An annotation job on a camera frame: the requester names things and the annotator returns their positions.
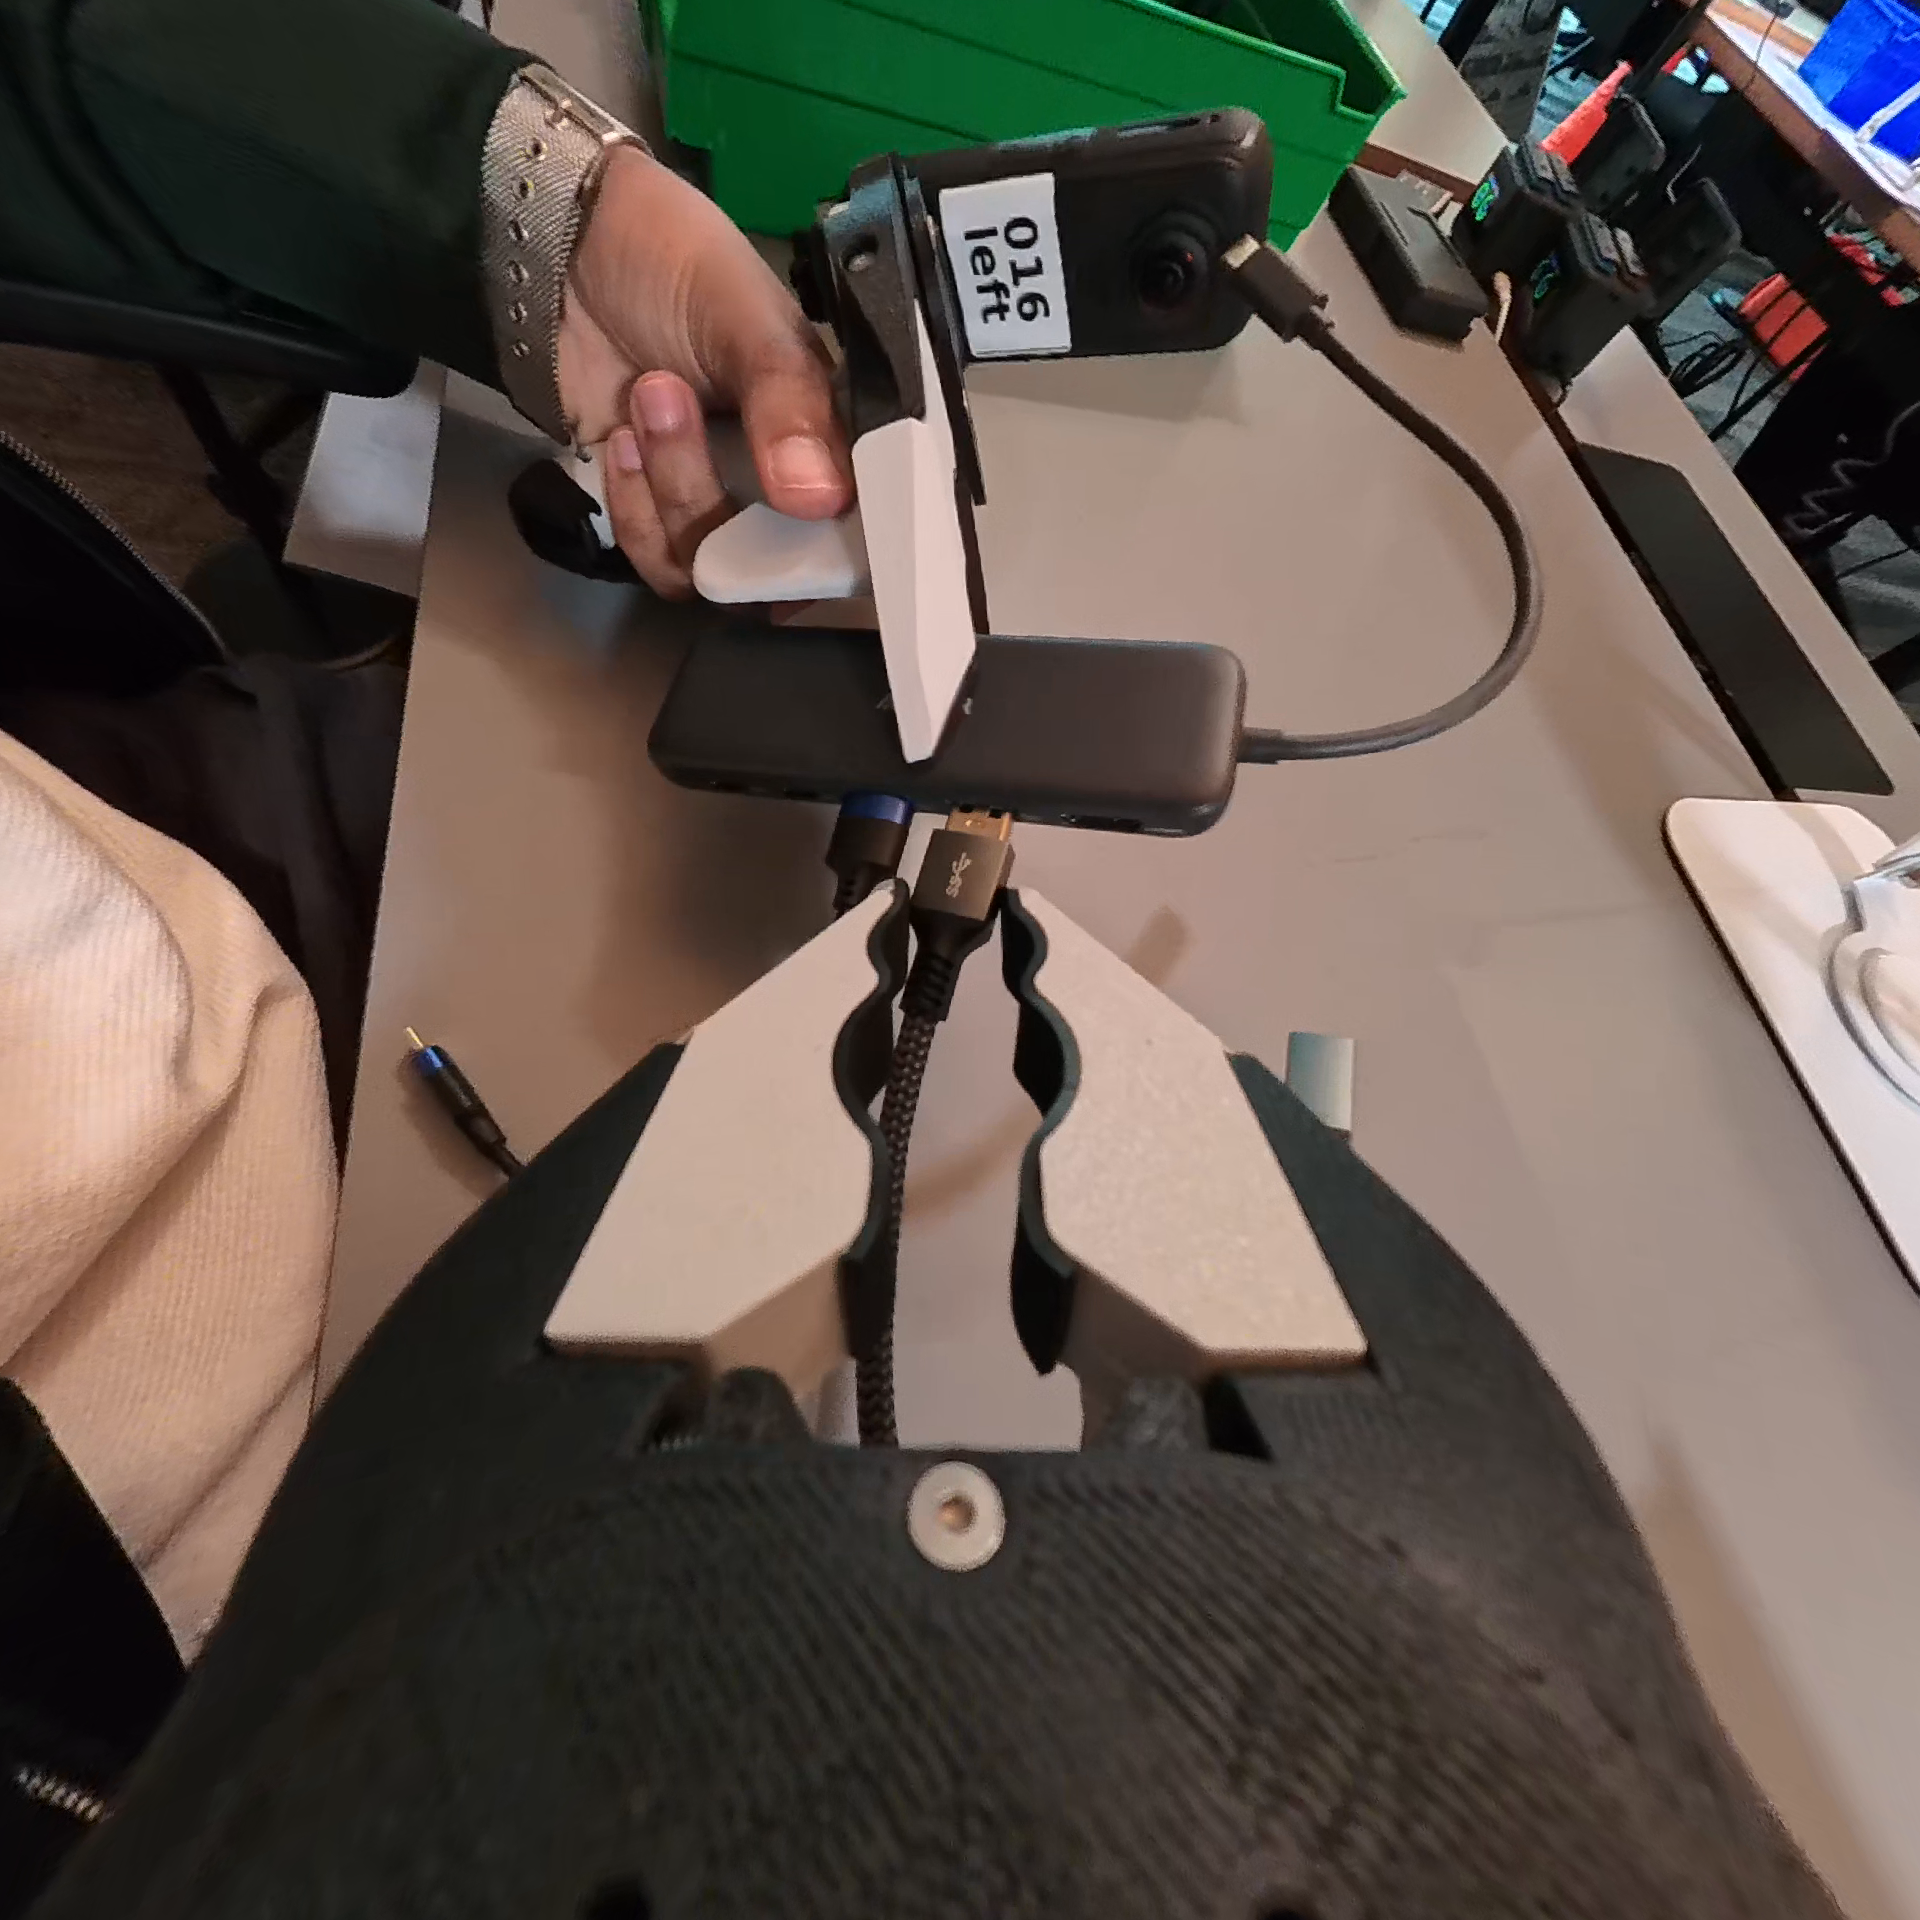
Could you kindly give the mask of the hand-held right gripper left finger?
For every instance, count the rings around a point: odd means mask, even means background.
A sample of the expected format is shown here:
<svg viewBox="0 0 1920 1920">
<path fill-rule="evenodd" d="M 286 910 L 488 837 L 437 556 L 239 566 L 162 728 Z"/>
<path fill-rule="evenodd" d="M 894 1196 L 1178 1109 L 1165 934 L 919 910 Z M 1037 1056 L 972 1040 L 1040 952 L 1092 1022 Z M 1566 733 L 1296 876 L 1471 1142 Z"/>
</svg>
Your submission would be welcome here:
<svg viewBox="0 0 1920 1920">
<path fill-rule="evenodd" d="M 844 1268 L 876 1238 L 876 1104 L 904 972 L 897 880 L 678 1046 L 543 1339 L 700 1379 L 825 1379 L 848 1360 Z"/>
</svg>

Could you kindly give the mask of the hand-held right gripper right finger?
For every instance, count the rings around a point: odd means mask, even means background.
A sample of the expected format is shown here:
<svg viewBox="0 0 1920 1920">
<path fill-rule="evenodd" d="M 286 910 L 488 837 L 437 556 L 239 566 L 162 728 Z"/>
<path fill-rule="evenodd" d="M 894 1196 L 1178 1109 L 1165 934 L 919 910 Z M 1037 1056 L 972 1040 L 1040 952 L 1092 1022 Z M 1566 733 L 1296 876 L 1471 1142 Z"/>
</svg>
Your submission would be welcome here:
<svg viewBox="0 0 1920 1920">
<path fill-rule="evenodd" d="M 1014 1330 L 1084 1409 L 1138 1380 L 1336 1371 L 1359 1323 L 1207 1027 L 1036 890 L 998 912 L 1014 1078 L 1037 1116 L 1018 1163 Z"/>
</svg>

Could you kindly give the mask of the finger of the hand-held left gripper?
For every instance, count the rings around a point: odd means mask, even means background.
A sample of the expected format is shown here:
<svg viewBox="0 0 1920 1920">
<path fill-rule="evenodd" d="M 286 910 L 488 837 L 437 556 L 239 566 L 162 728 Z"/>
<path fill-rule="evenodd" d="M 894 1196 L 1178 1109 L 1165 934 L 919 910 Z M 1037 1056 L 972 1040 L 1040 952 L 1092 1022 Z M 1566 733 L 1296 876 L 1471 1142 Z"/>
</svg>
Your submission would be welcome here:
<svg viewBox="0 0 1920 1920">
<path fill-rule="evenodd" d="M 953 430 L 927 324 L 913 320 L 924 417 L 862 436 L 862 534 L 901 755 L 930 760 L 975 653 Z"/>
</svg>

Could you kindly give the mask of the black USB hub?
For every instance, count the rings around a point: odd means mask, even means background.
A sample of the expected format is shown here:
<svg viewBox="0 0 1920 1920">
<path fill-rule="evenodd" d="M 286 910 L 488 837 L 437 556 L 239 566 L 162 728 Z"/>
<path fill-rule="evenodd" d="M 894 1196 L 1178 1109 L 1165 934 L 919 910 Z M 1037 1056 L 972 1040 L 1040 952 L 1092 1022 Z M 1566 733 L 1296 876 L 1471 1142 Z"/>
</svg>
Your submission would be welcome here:
<svg viewBox="0 0 1920 1920">
<path fill-rule="evenodd" d="M 1311 347 L 1476 496 L 1510 569 L 1512 614 L 1494 661 L 1452 699 L 1377 728 L 1288 733 L 1244 718 L 1246 670 L 1208 642 L 988 636 L 937 749 L 910 762 L 880 706 L 880 661 L 855 630 L 797 638 L 720 622 L 673 672 L 646 757 L 666 782 L 752 801 L 908 812 L 988 810 L 1029 826 L 1192 837 L 1229 805 L 1241 765 L 1402 753 L 1474 721 L 1530 658 L 1541 564 L 1512 501 L 1437 421 L 1334 333 L 1325 299 L 1281 252 L 1247 236 L 1222 257 L 1274 339 Z"/>
</svg>

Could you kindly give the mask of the green plastic bin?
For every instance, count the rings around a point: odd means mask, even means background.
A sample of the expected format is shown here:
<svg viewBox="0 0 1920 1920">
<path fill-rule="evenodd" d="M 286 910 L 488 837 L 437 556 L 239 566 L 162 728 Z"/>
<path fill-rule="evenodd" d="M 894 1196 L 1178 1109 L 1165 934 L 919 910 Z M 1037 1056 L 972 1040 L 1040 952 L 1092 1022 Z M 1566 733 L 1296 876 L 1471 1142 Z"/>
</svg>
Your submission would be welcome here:
<svg viewBox="0 0 1920 1920">
<path fill-rule="evenodd" d="M 788 236 L 864 160 L 1244 108 L 1292 243 L 1402 98 L 1338 2 L 638 2 L 666 141 Z"/>
</svg>

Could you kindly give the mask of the grey desk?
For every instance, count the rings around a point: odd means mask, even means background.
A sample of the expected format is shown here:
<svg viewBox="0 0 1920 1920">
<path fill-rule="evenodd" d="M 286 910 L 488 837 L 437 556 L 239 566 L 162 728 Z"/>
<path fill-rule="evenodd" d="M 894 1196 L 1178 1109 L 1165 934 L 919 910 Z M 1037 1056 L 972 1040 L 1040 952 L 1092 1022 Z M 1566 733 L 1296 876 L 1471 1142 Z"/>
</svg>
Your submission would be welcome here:
<svg viewBox="0 0 1920 1920">
<path fill-rule="evenodd" d="M 1356 1040 L 1358 1149 L 1567 1392 L 1749 1768 L 1846 1914 L 1914 1915 L 1914 1296 L 1663 849 L 1767 787 L 1498 347 L 1393 329 L 1325 219 L 1292 254 L 1525 509 L 1537 653 L 1430 746 L 1241 774 L 1190 841 L 1022 833 L 1014 878 L 1272 1068 Z M 1257 328 L 972 410 L 1013 633 L 1228 644 L 1287 732 L 1437 704 L 1504 636 L 1464 489 Z M 536 451 L 448 379 L 321 1386 L 490 1188 L 404 1027 L 542 1147 L 826 915 L 830 812 L 650 768 L 687 626 L 525 552 Z"/>
</svg>

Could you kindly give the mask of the black rectangular desk plate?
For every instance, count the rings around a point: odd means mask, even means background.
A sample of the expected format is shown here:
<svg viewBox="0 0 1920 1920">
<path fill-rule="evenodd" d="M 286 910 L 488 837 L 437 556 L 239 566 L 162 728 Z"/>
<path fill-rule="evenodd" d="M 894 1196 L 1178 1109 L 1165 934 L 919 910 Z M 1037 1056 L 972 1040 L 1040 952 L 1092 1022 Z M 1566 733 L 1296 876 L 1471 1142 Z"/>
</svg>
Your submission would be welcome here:
<svg viewBox="0 0 1920 1920">
<path fill-rule="evenodd" d="M 1892 782 L 1799 638 L 1673 466 L 1575 441 L 1575 465 L 1776 801 Z"/>
</svg>

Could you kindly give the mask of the person's left hand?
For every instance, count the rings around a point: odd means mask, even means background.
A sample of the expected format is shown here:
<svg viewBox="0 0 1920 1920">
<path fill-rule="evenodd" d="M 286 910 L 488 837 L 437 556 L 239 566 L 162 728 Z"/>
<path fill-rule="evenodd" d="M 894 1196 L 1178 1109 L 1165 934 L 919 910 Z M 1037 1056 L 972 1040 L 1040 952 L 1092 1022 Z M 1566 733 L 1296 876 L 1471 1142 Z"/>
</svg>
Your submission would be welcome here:
<svg viewBox="0 0 1920 1920">
<path fill-rule="evenodd" d="M 666 601 L 692 597 L 700 544 L 738 514 L 708 414 L 741 421 L 775 513 L 855 502 L 815 329 L 750 238 L 633 144 L 608 153 L 569 264 L 559 398 L 600 459 L 620 552 Z"/>
</svg>

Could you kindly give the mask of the orange traffic cone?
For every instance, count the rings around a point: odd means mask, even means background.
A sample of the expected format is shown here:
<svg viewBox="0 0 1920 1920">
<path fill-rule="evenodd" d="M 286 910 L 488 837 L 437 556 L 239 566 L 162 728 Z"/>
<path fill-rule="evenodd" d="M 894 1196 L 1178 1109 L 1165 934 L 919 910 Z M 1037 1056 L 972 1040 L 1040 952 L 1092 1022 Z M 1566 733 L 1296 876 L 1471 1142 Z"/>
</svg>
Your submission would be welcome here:
<svg viewBox="0 0 1920 1920">
<path fill-rule="evenodd" d="M 1614 106 L 1614 98 L 1630 75 L 1630 62 L 1618 62 L 1600 84 L 1584 96 L 1543 140 L 1541 146 L 1545 153 L 1558 158 L 1566 168 L 1570 168 L 1594 140 L 1602 130 L 1604 118 Z"/>
</svg>

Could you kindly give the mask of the black battery charger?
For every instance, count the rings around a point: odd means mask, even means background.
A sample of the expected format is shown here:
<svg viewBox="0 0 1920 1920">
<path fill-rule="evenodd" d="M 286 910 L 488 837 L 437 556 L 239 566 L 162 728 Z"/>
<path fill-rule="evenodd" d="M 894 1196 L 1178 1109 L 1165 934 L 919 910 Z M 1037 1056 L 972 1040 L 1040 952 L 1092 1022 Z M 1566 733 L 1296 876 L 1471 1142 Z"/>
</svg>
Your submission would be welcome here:
<svg viewBox="0 0 1920 1920">
<path fill-rule="evenodd" d="M 1452 243 L 1520 323 L 1512 355 L 1566 388 L 1630 329 L 1656 328 L 1741 248 L 1714 180 L 1663 184 L 1665 144 L 1638 96 L 1591 96 L 1600 116 L 1572 155 L 1504 148 L 1453 219 Z"/>
</svg>

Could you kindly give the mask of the silver mesh wristwatch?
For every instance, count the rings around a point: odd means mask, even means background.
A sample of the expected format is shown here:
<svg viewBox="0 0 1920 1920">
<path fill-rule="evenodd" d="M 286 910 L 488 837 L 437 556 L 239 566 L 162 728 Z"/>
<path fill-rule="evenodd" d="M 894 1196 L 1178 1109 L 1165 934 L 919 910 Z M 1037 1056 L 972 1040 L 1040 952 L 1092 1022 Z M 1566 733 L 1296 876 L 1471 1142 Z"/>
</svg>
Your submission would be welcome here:
<svg viewBox="0 0 1920 1920">
<path fill-rule="evenodd" d="M 648 146 L 542 62 L 508 84 L 482 148 L 482 296 L 500 388 L 567 448 L 580 441 L 559 388 L 569 269 L 610 158 L 623 150 Z"/>
</svg>

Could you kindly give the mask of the blue plastic bin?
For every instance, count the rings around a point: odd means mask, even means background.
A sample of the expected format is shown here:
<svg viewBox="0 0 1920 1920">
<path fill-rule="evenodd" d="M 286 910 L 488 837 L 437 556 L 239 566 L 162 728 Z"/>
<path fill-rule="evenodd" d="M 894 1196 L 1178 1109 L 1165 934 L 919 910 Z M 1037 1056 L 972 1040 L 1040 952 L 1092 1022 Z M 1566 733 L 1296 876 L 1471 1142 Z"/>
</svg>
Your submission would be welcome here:
<svg viewBox="0 0 1920 1920">
<path fill-rule="evenodd" d="M 1797 77 L 1848 130 L 1888 133 L 1894 106 L 1914 113 L 1917 12 L 1906 2 L 1846 2 L 1810 46 Z"/>
</svg>

